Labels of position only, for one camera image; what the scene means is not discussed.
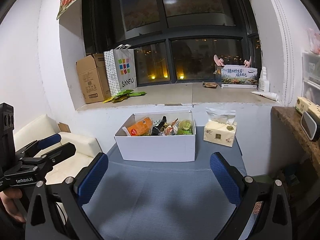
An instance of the white cushion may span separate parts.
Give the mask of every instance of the white cushion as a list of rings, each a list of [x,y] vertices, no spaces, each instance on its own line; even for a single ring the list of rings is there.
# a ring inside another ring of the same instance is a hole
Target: white cushion
[[[56,121],[48,117],[46,114],[43,114],[13,135],[16,151],[34,140],[44,139],[59,132],[60,129]],[[59,146],[61,146],[61,143],[57,143],[47,149],[41,150],[37,156],[47,153]]]
[[[101,152],[97,139],[94,137],[86,137],[69,132],[60,132],[59,134],[61,135],[61,143],[73,143],[76,146],[77,153],[82,153],[94,158]]]
[[[45,176],[47,184],[61,183],[66,177],[75,178],[79,171],[88,166],[92,160],[92,157],[76,152],[74,156],[53,167],[53,171],[50,171]]]

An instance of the snack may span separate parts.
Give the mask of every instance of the snack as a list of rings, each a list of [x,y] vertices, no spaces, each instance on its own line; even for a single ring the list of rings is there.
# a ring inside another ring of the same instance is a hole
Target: snack
[[[177,135],[191,135],[191,134],[192,134],[191,121],[183,120],[182,122],[180,122]]]
[[[117,99],[121,96],[124,96],[124,95],[131,93],[132,91],[133,91],[132,89],[127,89],[125,91],[119,92],[118,94],[112,96],[111,98],[108,98],[107,100],[103,101],[103,103],[114,101],[115,99]]]
[[[153,128],[152,128],[152,132],[151,132],[151,135],[163,135],[164,133],[164,124],[167,122],[167,117],[163,117],[162,120],[159,122],[160,120],[158,121],[155,121],[153,125]]]
[[[120,96],[120,97],[114,99],[113,103],[121,102],[121,101],[123,101],[123,100],[125,100],[127,98],[129,98],[127,95]]]
[[[203,82],[202,86],[204,88],[216,88],[218,84],[216,82]]]
[[[149,117],[136,122],[134,125],[126,128],[122,127],[127,136],[141,136],[149,132],[152,127],[152,121]]]
[[[138,97],[138,96],[144,96],[145,94],[146,94],[146,92],[131,92],[127,96],[129,96],[129,97]]]
[[[176,135],[178,132],[179,120],[178,118],[164,130],[164,135]]]

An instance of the green packet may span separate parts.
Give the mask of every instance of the green packet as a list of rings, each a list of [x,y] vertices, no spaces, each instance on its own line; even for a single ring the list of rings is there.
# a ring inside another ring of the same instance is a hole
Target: green packet
[[[138,97],[138,96],[143,96],[145,94],[146,94],[146,92],[133,92],[133,93],[128,94],[127,96],[129,96],[129,97]]]
[[[108,98],[107,100],[103,101],[103,103],[111,102],[116,98],[119,98],[120,96],[126,95],[131,93],[133,90],[132,89],[127,89],[125,91],[119,92],[118,94],[112,96],[111,98]]]
[[[128,95],[120,96],[120,97],[116,98],[115,100],[113,100],[113,103],[121,102],[127,98],[129,98]]]

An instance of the plastic bottle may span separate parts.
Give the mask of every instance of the plastic bottle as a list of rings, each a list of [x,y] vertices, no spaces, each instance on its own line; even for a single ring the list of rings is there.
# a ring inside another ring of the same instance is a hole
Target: plastic bottle
[[[262,67],[261,75],[259,78],[259,88],[258,91],[269,92],[270,83],[267,80],[267,70],[266,67]]]

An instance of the blue gripper pad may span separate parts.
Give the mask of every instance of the blue gripper pad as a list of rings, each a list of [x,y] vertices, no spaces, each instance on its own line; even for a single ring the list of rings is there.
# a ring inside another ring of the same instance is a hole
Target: blue gripper pad
[[[57,133],[38,142],[38,149],[44,150],[61,141],[61,136]]]
[[[222,163],[218,155],[215,153],[213,153],[210,157],[210,168],[213,174],[216,176],[229,202],[239,206],[241,202],[240,188],[228,173],[227,167]]]
[[[84,173],[80,174],[79,177],[77,175],[76,182],[80,182],[79,184],[75,183],[74,190],[78,195],[77,203],[79,206],[87,204],[93,193],[95,192],[98,184],[100,183],[103,175],[106,173],[108,169],[108,156],[104,153],[99,153],[90,163],[90,165],[80,172],[84,171]]]

